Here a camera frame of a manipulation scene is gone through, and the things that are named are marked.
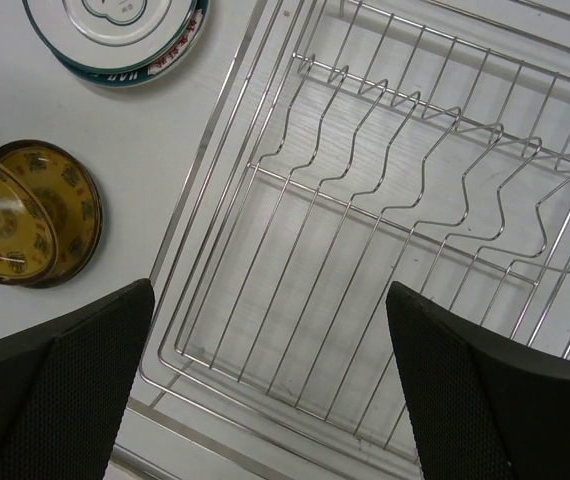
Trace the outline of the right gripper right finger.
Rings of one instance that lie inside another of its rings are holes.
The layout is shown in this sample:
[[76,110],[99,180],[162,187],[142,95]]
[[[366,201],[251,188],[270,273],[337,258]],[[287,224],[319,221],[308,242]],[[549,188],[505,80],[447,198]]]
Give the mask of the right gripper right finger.
[[386,313],[424,478],[570,479],[570,360],[400,282]]

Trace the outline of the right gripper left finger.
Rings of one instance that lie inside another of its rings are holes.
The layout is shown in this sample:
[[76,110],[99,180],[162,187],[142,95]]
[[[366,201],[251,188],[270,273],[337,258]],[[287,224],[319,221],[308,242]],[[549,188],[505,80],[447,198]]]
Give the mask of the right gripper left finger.
[[136,280],[0,339],[0,479],[101,479],[151,328]]

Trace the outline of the yellow patterned plate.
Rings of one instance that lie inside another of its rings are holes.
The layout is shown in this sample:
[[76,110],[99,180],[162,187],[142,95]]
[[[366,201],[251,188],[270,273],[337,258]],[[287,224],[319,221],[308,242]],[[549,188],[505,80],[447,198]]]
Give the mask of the yellow patterned plate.
[[102,233],[103,206],[90,172],[61,147],[33,139],[0,146],[0,163],[32,190],[56,232],[56,264],[31,287],[51,288],[71,280],[93,257]]
[[53,223],[32,191],[0,164],[0,284],[30,285],[58,256]]

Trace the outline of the dark blue rim plate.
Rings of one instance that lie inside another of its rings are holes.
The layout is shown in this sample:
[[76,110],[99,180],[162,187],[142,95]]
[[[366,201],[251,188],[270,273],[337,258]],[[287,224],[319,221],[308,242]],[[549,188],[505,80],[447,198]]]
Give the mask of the dark blue rim plate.
[[198,0],[195,10],[178,39],[152,62],[134,70],[117,73],[91,73],[73,66],[62,56],[57,60],[73,75],[90,84],[106,88],[130,88],[154,81],[177,67],[201,37],[209,15],[208,0]]

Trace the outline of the white plate teal line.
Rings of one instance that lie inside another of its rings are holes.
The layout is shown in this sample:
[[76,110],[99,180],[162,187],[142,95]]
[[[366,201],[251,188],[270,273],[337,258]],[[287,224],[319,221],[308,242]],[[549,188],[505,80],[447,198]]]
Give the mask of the white plate teal line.
[[26,0],[43,43],[74,67],[93,73],[136,69],[160,55],[186,29],[191,0]]

